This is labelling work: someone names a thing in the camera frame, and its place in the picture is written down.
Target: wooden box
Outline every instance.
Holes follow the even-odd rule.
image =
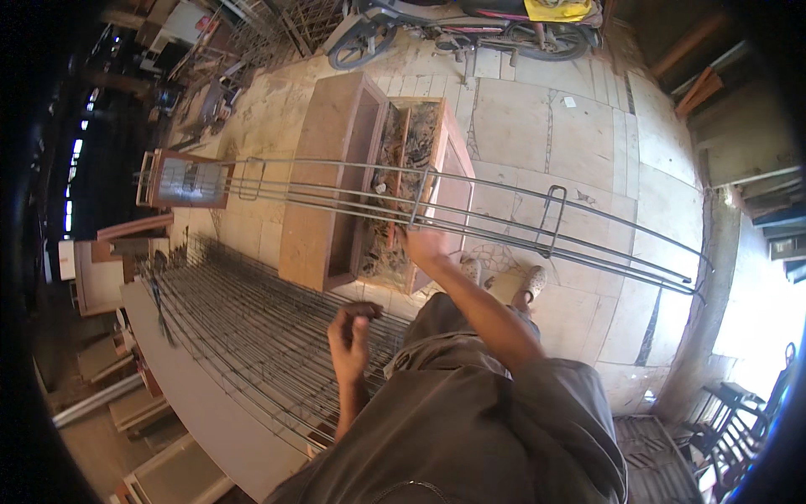
[[[388,99],[364,73],[317,81],[297,144],[297,159],[343,160],[374,164]],[[372,171],[349,165],[296,163],[292,183],[367,191]],[[358,202],[356,195],[293,189],[289,197],[318,205],[303,195]],[[355,211],[353,206],[340,206]],[[362,252],[363,219],[328,210],[286,205],[280,242],[280,277],[318,291],[354,281]]]
[[[399,97],[391,98],[391,103],[395,109],[390,111],[389,117],[400,114],[402,117],[408,118],[408,126],[404,128],[405,147],[401,163],[393,163],[393,160],[385,159],[385,164],[404,165],[406,168],[415,169],[425,169],[428,166],[431,173],[436,171],[475,178],[464,138],[445,98]],[[381,145],[384,153],[388,151],[389,136],[393,141],[396,136],[396,134],[387,135],[392,129],[394,129],[394,125],[387,122],[384,129],[384,142]],[[386,175],[391,177],[393,173],[396,174],[388,171]],[[406,176],[403,176],[403,183],[400,187],[398,187],[400,179],[391,181],[387,178],[383,182],[391,186],[391,189],[388,190],[391,195],[414,199],[413,187],[406,187],[405,179]],[[414,180],[421,179],[422,176],[414,177]],[[473,189],[474,184],[469,181],[429,177],[420,201],[460,210],[470,210]],[[467,225],[468,220],[466,215],[448,210],[436,210],[423,205],[419,206],[418,213],[460,226]],[[399,290],[403,294],[412,294],[430,283],[431,279],[408,260],[401,250],[400,244],[388,239],[389,233],[393,230],[388,229],[385,223],[379,225],[374,222],[370,228],[372,236],[367,238],[370,244],[368,254],[364,256],[361,267],[362,280]],[[449,233],[448,239],[451,259],[459,263],[464,248],[464,236]]]
[[[235,163],[167,149],[143,155],[137,205],[226,208]]]

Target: motorcycle wheel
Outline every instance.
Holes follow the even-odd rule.
[[[575,24],[546,23],[546,29],[551,30],[551,34],[556,41],[549,40],[550,37],[547,36],[546,51],[540,49],[537,43],[533,46],[519,44],[517,46],[517,53],[520,56],[533,60],[569,61],[582,56],[590,47],[588,39],[585,38],[585,34],[583,33],[583,28]],[[504,35],[519,36],[521,38],[524,36],[530,38],[535,37],[534,29],[530,21],[510,24],[504,32]],[[496,46],[503,51],[511,51],[513,49],[511,45],[496,44]]]
[[[369,37],[358,34],[352,39],[341,39],[330,51],[328,61],[337,70],[357,69],[375,56],[389,49],[397,34],[397,27],[379,26],[375,33],[375,53],[369,53]]]

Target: person's right hand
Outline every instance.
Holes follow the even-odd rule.
[[[445,231],[425,228],[416,231],[397,228],[397,231],[403,250],[420,269],[444,264],[448,260],[450,251]]]

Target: motorcycle tire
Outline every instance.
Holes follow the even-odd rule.
[[[358,39],[358,33],[356,33],[353,37],[348,38],[344,37],[336,45],[330,50],[330,54],[327,57],[327,60],[330,62],[330,66],[336,70],[352,70],[357,69],[358,67],[367,64],[370,60],[373,60],[376,56],[381,54],[382,52],[389,49],[389,46],[392,45],[392,42],[395,39],[395,35],[397,34],[397,26],[394,27],[386,27],[386,36],[375,46],[375,54],[366,54],[365,56],[360,57],[358,60],[355,61],[340,61],[339,60],[339,53],[349,44],[353,44]]]
[[[519,25],[520,23],[514,23],[510,25],[506,30],[506,34],[512,33],[512,31],[514,29],[517,29]],[[547,52],[547,51],[541,51],[537,47],[532,49],[528,47],[525,48],[522,45],[519,45],[517,47],[517,54],[525,58],[530,58],[531,60],[541,60],[541,61],[570,61],[583,56],[588,51],[588,48],[591,47],[591,44],[588,42],[588,38],[585,36],[584,28],[578,27],[575,24],[570,23],[564,23],[559,26],[563,27],[565,35],[573,35],[573,37],[576,39],[576,43],[574,44],[573,47],[562,52]],[[513,50],[513,47],[511,45],[505,45],[505,44],[494,44],[494,47],[496,47],[500,51],[506,51],[506,52],[511,52]]]

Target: person's foot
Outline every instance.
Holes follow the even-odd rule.
[[[462,274],[467,277],[468,280],[475,283],[476,285],[481,285],[481,261],[478,259],[464,259],[462,260],[462,264],[459,265],[459,269],[461,269]]]
[[[548,283],[546,269],[542,266],[533,266],[526,274],[526,278],[515,293],[515,298],[522,299],[528,306],[532,304],[534,299],[540,294],[540,291],[543,290],[546,283]]]

